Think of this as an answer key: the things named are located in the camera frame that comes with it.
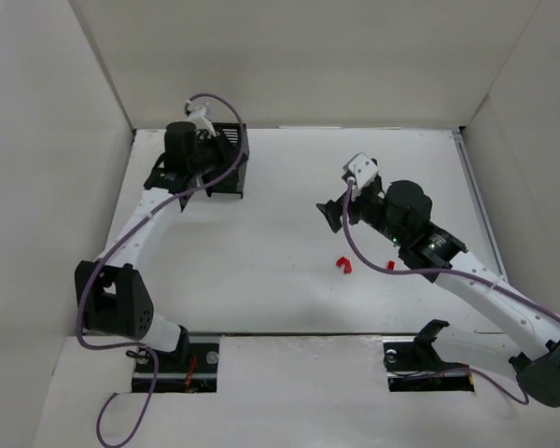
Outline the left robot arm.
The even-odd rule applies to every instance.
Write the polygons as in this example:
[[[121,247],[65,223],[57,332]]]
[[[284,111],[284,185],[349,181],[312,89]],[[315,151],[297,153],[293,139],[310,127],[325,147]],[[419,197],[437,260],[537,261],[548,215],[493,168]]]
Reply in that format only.
[[[155,310],[141,269],[192,194],[211,189],[242,162],[242,150],[208,119],[167,125],[163,151],[118,237],[75,270],[77,339],[86,330],[120,336],[124,345],[185,360],[189,335]]]

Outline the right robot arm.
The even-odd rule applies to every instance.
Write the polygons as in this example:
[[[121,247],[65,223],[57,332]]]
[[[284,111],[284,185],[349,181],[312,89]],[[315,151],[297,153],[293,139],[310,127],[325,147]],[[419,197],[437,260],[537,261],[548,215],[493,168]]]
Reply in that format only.
[[[421,275],[456,295],[502,330],[520,352],[509,359],[512,377],[529,397],[560,406],[560,315],[522,295],[489,271],[450,232],[432,223],[433,202],[416,183],[400,180],[388,189],[373,180],[361,191],[353,178],[335,201],[317,205],[335,233],[343,232],[357,257],[379,273],[389,270],[368,260],[351,236],[359,222],[399,249],[401,276]]]

